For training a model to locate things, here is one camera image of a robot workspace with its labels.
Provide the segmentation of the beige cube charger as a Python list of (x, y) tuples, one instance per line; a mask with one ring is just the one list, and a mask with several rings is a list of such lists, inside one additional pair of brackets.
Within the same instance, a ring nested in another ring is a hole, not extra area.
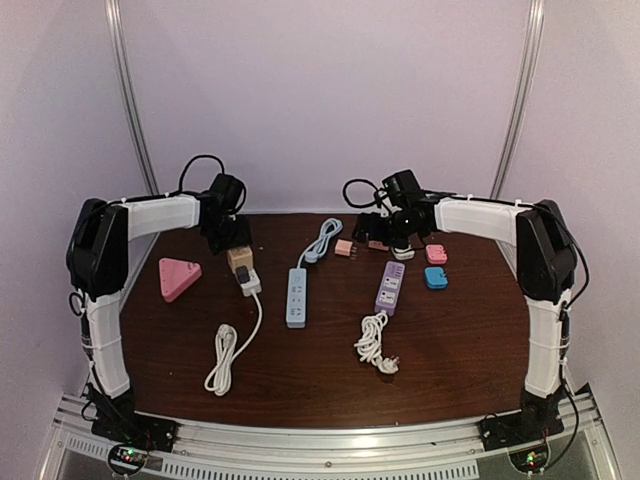
[(231, 248), (226, 251), (228, 265), (233, 273), (239, 268), (245, 267), (247, 270), (254, 268), (254, 255), (250, 246)]

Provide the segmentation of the white pink plug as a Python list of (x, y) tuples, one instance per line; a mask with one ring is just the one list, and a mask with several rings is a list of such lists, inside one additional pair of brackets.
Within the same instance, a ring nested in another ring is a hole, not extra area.
[(390, 251), (397, 261), (407, 261), (415, 257), (415, 250), (411, 245), (406, 247), (391, 247)]

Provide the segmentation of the pink cube socket adapter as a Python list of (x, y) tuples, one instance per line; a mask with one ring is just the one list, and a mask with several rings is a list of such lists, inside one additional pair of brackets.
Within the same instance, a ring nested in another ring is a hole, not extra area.
[(388, 251), (389, 247), (385, 245), (383, 242), (378, 240), (369, 240), (367, 244), (369, 249), (379, 250), (379, 251)]

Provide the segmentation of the pink plug adapter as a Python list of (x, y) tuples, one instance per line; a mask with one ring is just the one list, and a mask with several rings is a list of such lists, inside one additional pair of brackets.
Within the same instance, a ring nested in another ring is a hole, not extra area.
[(431, 265), (444, 265), (448, 261), (447, 251), (441, 244), (427, 244), (425, 254)]

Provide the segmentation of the purple power strip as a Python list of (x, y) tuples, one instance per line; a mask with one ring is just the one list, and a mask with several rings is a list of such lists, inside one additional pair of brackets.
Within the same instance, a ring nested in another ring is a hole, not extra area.
[(395, 261), (386, 263), (375, 299), (375, 313), (385, 312), (388, 316), (395, 314), (405, 270), (403, 263)]

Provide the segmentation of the white power strip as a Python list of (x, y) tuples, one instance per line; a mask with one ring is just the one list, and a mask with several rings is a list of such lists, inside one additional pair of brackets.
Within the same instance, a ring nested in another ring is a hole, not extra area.
[(244, 297), (258, 296), (262, 291), (261, 281), (255, 269), (250, 270), (251, 282), (245, 288), (242, 288), (239, 284), (241, 292)]

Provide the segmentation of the blue plug adapter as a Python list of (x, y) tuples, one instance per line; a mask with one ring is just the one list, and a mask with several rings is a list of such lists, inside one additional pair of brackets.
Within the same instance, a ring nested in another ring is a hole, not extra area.
[(448, 287), (448, 278), (445, 270), (440, 266), (431, 266), (424, 269), (426, 286), (431, 290), (442, 290)]

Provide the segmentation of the pink triangular power strip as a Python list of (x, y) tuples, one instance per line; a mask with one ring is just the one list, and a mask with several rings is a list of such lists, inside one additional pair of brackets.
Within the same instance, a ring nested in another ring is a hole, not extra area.
[(199, 263), (173, 258), (158, 261), (160, 291), (167, 303), (174, 302), (202, 276)]

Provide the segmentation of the small pink charger plug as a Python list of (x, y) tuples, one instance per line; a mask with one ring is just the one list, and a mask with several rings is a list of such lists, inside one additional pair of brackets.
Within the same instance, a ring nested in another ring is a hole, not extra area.
[(341, 258), (354, 259), (357, 255), (357, 247), (353, 241), (338, 239), (335, 243), (334, 254)]

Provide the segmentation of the light blue power strip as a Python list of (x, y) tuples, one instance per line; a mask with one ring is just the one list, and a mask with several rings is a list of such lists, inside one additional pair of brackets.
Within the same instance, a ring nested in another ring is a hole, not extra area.
[(286, 326), (302, 329), (306, 326), (307, 270), (291, 268), (288, 275)]

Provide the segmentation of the black plug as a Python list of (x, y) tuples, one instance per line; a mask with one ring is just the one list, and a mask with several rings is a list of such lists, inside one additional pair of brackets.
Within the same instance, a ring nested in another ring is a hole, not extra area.
[(247, 285), (250, 284), (251, 282), (251, 274), (250, 274), (250, 269), (247, 268), (246, 266), (240, 266), (236, 269), (235, 271), (235, 276), (237, 279), (238, 284), (242, 287), (245, 288)]

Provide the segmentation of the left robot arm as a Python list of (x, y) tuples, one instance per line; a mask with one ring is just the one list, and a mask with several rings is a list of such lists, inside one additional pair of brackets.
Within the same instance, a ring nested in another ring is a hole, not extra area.
[(214, 194), (165, 194), (105, 201), (88, 199), (66, 253), (74, 292), (83, 301), (84, 350), (92, 384), (109, 399), (130, 391), (120, 332), (120, 303), (130, 274), (129, 243), (139, 237), (198, 228), (218, 253), (252, 244), (249, 219)]

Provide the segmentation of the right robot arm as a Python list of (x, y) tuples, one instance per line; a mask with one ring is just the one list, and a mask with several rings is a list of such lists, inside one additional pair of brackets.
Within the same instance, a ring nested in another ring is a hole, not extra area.
[(552, 200), (535, 204), (458, 195), (408, 195), (372, 203), (356, 218), (352, 237), (401, 248), (411, 236), (459, 233), (509, 246), (514, 276), (529, 312), (524, 389), (546, 399), (563, 384), (570, 344), (575, 270), (586, 261)]

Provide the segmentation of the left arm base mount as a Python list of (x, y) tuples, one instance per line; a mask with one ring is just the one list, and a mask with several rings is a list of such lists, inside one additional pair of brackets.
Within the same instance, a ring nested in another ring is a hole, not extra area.
[(91, 432), (99, 437), (145, 451), (171, 452), (177, 432), (172, 420), (116, 410), (108, 403), (96, 404)]

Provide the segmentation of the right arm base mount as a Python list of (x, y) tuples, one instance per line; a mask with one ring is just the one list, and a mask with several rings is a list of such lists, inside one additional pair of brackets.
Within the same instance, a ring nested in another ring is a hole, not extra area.
[(548, 401), (526, 401), (515, 413), (489, 414), (477, 427), (485, 451), (543, 441), (564, 431), (557, 404)]

